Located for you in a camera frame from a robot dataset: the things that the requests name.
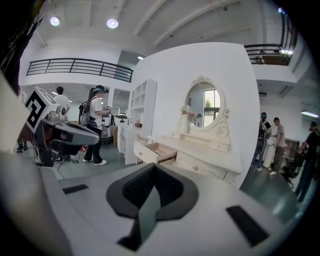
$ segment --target black metal railing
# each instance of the black metal railing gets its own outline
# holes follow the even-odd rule
[[[47,73],[81,73],[119,79],[131,83],[133,70],[109,62],[85,58],[51,58],[31,61],[27,76]]]
[[[244,46],[251,64],[289,65],[292,53],[297,43],[298,30],[285,13],[281,14],[281,20],[282,29],[279,44],[265,43]]]

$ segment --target white bookshelf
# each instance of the white bookshelf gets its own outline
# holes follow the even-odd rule
[[[157,82],[148,79],[134,89],[130,99],[129,125],[135,127],[140,120],[142,128],[139,134],[144,137],[152,134],[156,91]]]

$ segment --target white partition wall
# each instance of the white partition wall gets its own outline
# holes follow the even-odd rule
[[[199,75],[213,80],[225,95],[231,146],[239,152],[243,168],[235,184],[239,188],[252,161],[260,120],[257,81],[243,45],[207,42],[155,53],[137,64],[132,83],[157,81],[152,135],[169,135]]]

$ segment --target white cabinet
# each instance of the white cabinet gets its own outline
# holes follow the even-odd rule
[[[120,153],[124,153],[126,165],[136,162],[134,143],[138,135],[146,138],[152,134],[156,91],[157,82],[151,79],[139,84],[132,91],[129,101],[129,125],[119,125],[118,128],[118,149]],[[138,121],[142,127],[135,126]]]
[[[156,91],[157,82],[148,79],[133,90],[130,99],[129,125],[135,127],[135,124],[140,122],[142,128],[139,134],[143,137],[152,134]]]

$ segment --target white ceiling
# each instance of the white ceiling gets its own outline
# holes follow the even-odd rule
[[[264,7],[255,0],[49,0],[40,35],[49,40],[57,30],[102,28],[117,19],[118,31],[139,37],[158,50],[198,42],[262,43],[257,30],[281,24],[277,7]],[[59,27],[49,23],[60,18]]]

